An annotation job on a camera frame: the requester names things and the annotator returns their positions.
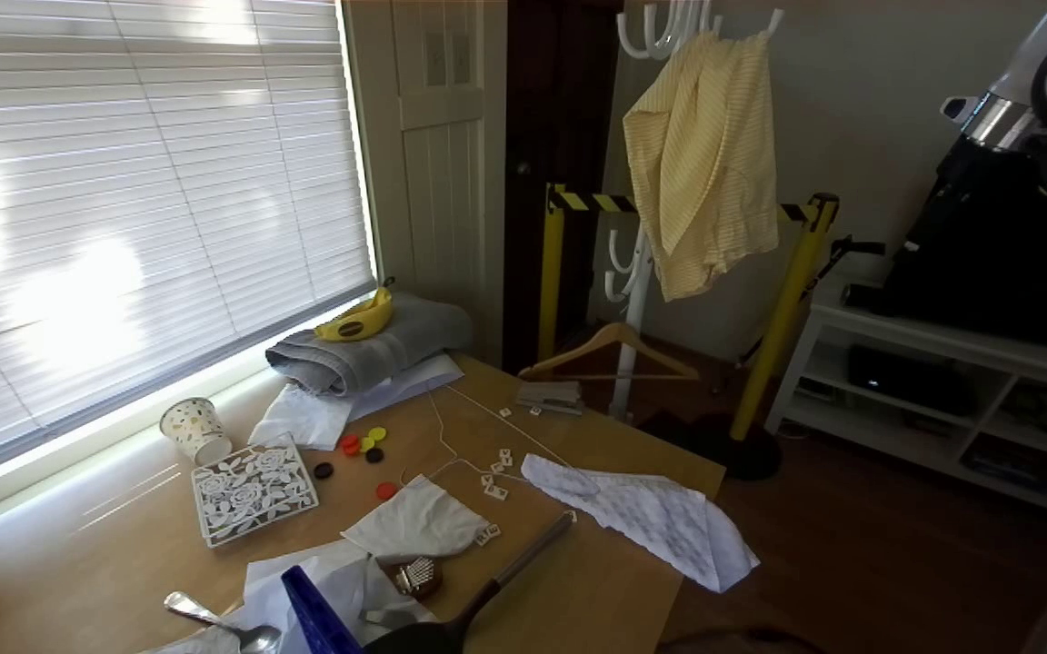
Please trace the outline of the white cloth napkin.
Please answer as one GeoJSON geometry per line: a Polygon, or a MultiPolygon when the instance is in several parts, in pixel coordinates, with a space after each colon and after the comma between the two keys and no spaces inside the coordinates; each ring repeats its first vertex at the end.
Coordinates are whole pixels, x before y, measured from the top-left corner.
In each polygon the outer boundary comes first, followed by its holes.
{"type": "Polygon", "coordinates": [[[492,522],[440,484],[414,478],[389,503],[360,518],[342,538],[370,555],[459,555],[480,547],[492,522]]]}

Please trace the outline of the white patterned towel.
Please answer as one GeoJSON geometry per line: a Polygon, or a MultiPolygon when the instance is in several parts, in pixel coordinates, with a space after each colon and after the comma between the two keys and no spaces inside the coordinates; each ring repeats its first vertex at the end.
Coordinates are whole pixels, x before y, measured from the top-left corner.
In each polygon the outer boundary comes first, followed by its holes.
{"type": "Polygon", "coordinates": [[[726,592],[760,567],[736,519],[668,478],[574,470],[543,455],[527,455],[519,474],[708,592],[726,592]]]}

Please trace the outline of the wooden clothing hanger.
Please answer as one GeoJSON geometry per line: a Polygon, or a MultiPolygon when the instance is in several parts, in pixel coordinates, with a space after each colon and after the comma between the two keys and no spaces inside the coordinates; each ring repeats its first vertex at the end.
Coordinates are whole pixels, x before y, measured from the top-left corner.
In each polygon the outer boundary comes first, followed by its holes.
{"type": "Polygon", "coordinates": [[[527,382],[697,382],[702,370],[647,347],[629,325],[605,325],[580,347],[525,366],[527,382]]]}

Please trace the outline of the grey folded towel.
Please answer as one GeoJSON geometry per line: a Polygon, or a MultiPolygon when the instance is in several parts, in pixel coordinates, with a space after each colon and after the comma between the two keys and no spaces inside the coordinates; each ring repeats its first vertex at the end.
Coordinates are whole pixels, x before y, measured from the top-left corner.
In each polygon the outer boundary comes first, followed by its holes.
{"type": "Polygon", "coordinates": [[[387,332],[360,343],[296,332],[267,349],[267,363],[309,398],[350,398],[469,343],[471,321],[463,306],[397,295],[387,332]]]}

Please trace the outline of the white paper sheets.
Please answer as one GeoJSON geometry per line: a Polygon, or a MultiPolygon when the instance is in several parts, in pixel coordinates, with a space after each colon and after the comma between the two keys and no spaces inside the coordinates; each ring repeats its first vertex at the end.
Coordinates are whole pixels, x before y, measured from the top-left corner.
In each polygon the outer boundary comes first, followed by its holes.
{"type": "Polygon", "coordinates": [[[252,444],[298,444],[314,452],[336,452],[350,423],[453,386],[459,377],[463,366],[440,353],[425,363],[414,363],[406,374],[387,377],[350,398],[314,398],[298,386],[282,386],[252,430],[252,444]]]}

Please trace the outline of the yellow barrier post right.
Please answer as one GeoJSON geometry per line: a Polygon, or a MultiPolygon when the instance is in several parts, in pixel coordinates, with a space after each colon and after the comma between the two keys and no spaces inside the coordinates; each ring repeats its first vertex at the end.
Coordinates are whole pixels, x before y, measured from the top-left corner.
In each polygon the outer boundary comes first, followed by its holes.
{"type": "Polygon", "coordinates": [[[730,480],[767,480],[780,467],[780,449],[773,444],[771,433],[757,424],[757,413],[767,400],[773,366],[780,363],[780,353],[788,343],[788,321],[796,315],[801,297],[808,284],[814,280],[819,255],[840,215],[840,202],[834,194],[814,194],[808,203],[786,203],[786,215],[801,225],[793,260],[788,260],[778,301],[771,308],[771,321],[763,327],[757,363],[745,377],[739,411],[726,433],[716,439],[716,461],[726,470],[730,480]]]}

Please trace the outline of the metal spoon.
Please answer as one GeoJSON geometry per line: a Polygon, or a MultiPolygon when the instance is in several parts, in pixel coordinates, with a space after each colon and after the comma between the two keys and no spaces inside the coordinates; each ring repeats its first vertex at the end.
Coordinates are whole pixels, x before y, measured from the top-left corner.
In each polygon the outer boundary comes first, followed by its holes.
{"type": "Polygon", "coordinates": [[[231,621],[227,621],[221,615],[208,612],[205,604],[196,604],[185,592],[167,592],[164,598],[164,612],[178,615],[185,621],[230,633],[239,644],[242,654],[278,654],[278,647],[279,647],[279,629],[278,624],[252,624],[252,629],[231,624],[231,621]]]}

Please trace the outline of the box of white pieces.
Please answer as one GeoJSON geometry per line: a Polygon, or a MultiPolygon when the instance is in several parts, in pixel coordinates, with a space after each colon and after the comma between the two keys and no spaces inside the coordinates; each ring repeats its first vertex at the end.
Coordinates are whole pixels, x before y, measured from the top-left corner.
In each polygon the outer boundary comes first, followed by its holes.
{"type": "Polygon", "coordinates": [[[296,444],[235,452],[194,474],[194,504],[208,550],[239,541],[262,527],[319,504],[296,444]]]}

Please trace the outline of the yellow banana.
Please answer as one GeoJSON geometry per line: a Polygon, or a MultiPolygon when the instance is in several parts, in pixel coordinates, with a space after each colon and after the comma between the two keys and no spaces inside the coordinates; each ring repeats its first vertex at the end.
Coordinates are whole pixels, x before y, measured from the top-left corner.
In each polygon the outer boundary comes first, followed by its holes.
{"type": "Polygon", "coordinates": [[[365,343],[393,325],[393,291],[379,288],[368,301],[318,327],[319,343],[365,343]]]}

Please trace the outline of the window blinds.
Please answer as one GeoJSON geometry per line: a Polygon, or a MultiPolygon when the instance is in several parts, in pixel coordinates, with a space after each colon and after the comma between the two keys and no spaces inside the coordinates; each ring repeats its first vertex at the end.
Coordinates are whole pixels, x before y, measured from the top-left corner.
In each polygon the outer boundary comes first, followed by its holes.
{"type": "Polygon", "coordinates": [[[0,461],[370,284],[336,0],[0,0],[0,461]]]}

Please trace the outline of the wooden table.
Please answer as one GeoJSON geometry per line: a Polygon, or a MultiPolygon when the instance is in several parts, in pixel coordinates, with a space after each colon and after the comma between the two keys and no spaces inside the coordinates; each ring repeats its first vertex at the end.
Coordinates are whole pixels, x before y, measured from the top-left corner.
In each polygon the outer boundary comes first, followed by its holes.
{"type": "Polygon", "coordinates": [[[239,604],[254,559],[337,538],[379,504],[383,484],[428,478],[498,527],[498,538],[442,567],[437,615],[459,615],[509,559],[527,572],[480,612],[471,654],[651,654],[680,573],[624,538],[565,513],[527,484],[502,503],[480,474],[498,455],[654,474],[713,495],[725,470],[624,423],[580,411],[533,417],[517,382],[469,361],[463,377],[374,417],[389,439],[368,467],[337,460],[319,504],[227,550],[199,541],[185,470],[141,436],[45,491],[0,509],[0,654],[144,654],[185,633],[164,612],[182,589],[216,612],[239,604]]]}

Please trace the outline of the white tv shelf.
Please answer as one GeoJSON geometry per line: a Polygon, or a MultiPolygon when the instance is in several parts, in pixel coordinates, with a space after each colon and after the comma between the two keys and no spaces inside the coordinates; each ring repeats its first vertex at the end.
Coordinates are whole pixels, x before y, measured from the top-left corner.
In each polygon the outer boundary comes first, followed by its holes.
{"type": "Polygon", "coordinates": [[[819,297],[767,430],[810,430],[1047,509],[1047,347],[819,297]]]}

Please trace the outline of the patterned paper cup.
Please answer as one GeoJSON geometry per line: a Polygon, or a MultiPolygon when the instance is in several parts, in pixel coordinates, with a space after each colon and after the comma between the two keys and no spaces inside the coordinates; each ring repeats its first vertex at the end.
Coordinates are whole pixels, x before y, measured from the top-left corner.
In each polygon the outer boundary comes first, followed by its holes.
{"type": "Polygon", "coordinates": [[[218,411],[208,398],[190,398],[160,413],[160,433],[194,461],[212,467],[231,452],[221,433],[218,411]]]}

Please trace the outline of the yellow game disc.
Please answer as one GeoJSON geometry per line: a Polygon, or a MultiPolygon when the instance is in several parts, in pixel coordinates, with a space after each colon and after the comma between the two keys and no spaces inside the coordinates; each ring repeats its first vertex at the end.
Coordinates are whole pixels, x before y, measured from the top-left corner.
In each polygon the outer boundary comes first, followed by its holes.
{"type": "Polygon", "coordinates": [[[374,424],[374,430],[365,433],[360,444],[365,444],[365,452],[374,452],[387,436],[389,436],[389,430],[374,424]]]}

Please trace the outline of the red game disc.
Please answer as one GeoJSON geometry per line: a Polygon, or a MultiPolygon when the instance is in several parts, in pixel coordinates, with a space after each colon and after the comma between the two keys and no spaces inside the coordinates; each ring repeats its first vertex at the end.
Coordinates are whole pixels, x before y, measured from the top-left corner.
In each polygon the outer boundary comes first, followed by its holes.
{"type": "Polygon", "coordinates": [[[400,495],[400,484],[393,484],[393,480],[374,484],[374,499],[379,499],[379,503],[389,503],[389,499],[397,499],[397,495],[400,495]]]}

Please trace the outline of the black frying pan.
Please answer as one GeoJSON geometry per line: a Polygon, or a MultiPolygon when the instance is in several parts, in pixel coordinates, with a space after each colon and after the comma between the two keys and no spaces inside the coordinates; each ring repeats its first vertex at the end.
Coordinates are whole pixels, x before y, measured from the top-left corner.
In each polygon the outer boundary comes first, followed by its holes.
{"type": "Polygon", "coordinates": [[[475,615],[517,581],[554,541],[568,535],[571,519],[554,519],[538,538],[527,541],[450,621],[414,621],[368,644],[365,654],[463,654],[475,615]]]}

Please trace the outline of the blue connect four grid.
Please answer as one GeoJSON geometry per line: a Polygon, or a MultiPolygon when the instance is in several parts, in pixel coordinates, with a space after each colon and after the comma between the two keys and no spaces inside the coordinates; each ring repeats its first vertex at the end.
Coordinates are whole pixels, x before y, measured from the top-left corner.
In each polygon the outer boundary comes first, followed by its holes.
{"type": "Polygon", "coordinates": [[[279,581],[298,615],[309,654],[365,654],[303,567],[288,567],[279,581]]]}

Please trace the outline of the yellow barrier post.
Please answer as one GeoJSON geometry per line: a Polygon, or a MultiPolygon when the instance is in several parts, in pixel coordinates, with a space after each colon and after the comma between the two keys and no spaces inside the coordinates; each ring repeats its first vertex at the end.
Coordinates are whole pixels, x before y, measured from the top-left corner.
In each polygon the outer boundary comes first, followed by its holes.
{"type": "Polygon", "coordinates": [[[771,321],[763,327],[757,363],[745,377],[739,411],[726,433],[716,439],[716,461],[726,470],[730,480],[767,480],[780,467],[780,449],[773,444],[771,433],[757,424],[757,413],[767,400],[773,366],[780,363],[780,353],[788,343],[788,321],[796,315],[801,297],[808,284],[814,280],[819,255],[840,215],[840,202],[834,194],[814,194],[808,203],[786,203],[786,215],[801,225],[793,260],[788,260],[778,301],[771,308],[771,321]]]}
{"type": "Polygon", "coordinates": [[[543,222],[538,357],[556,353],[565,225],[571,211],[580,211],[580,198],[565,182],[548,182],[543,222]]]}

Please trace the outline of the yellow barrier post left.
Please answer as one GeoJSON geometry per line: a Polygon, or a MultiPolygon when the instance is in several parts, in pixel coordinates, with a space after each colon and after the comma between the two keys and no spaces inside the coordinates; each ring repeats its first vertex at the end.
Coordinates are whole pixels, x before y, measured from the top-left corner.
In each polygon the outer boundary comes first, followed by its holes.
{"type": "Polygon", "coordinates": [[[543,222],[538,357],[556,353],[565,225],[571,211],[580,211],[580,198],[565,182],[548,182],[543,222]]]}

